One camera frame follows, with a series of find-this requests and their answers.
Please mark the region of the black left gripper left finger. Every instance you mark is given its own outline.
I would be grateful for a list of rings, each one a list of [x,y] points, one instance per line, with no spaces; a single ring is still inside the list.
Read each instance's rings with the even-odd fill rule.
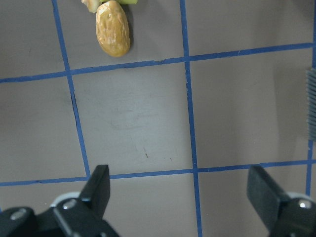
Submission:
[[[110,225],[103,220],[110,197],[107,165],[98,165],[78,197],[67,196],[53,207],[59,228],[67,237],[108,237]]]

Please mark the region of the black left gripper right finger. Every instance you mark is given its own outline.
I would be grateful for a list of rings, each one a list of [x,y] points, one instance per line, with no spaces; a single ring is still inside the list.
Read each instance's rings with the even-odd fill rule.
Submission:
[[[259,165],[248,171],[247,197],[270,237],[316,235],[316,202],[305,194],[286,192]]]

